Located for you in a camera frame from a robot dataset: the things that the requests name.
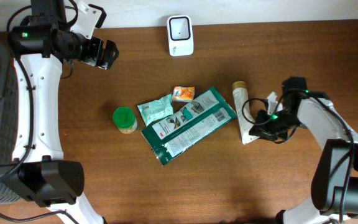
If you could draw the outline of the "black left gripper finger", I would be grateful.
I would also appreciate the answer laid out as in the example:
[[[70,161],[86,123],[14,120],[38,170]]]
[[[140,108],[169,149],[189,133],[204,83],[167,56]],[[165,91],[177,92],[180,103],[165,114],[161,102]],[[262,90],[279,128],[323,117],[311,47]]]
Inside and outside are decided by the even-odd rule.
[[[118,56],[119,50],[117,49],[117,45],[115,44],[115,42],[107,40],[104,48],[104,59],[117,59]]]
[[[102,68],[104,70],[109,70],[112,67],[112,64],[114,63],[115,58],[102,58],[98,61],[98,67]]]

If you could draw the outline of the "white bamboo print tube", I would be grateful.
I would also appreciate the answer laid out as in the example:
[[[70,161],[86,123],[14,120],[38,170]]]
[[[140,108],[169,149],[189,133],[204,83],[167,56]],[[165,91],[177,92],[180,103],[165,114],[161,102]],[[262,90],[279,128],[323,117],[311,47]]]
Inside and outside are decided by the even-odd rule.
[[[259,137],[249,134],[255,120],[250,114],[249,105],[244,104],[249,99],[245,81],[236,81],[232,84],[232,95],[239,121],[241,141],[243,145],[246,145]]]

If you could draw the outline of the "green lid jar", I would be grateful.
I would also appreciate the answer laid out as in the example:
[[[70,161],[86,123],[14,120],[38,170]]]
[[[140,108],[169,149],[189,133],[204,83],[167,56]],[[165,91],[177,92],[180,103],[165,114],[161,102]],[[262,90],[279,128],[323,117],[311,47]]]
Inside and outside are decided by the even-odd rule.
[[[135,114],[129,107],[119,107],[114,111],[112,118],[122,134],[130,134],[137,129]]]

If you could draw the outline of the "orange snack packet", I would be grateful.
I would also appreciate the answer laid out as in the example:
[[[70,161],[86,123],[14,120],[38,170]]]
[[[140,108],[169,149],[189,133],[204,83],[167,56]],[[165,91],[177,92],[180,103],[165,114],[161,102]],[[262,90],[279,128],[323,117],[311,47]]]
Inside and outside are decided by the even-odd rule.
[[[175,86],[172,92],[172,101],[191,102],[195,96],[194,86]]]

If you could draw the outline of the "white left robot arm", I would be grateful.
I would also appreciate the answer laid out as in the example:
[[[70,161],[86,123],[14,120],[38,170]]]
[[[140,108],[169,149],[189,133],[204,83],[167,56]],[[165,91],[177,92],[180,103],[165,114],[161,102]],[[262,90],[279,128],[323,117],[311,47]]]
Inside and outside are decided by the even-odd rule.
[[[93,34],[107,14],[84,1],[29,9],[0,44],[0,204],[24,199],[64,223],[104,223],[86,198],[83,166],[64,158],[58,89],[65,62],[107,70],[118,58],[113,41]]]

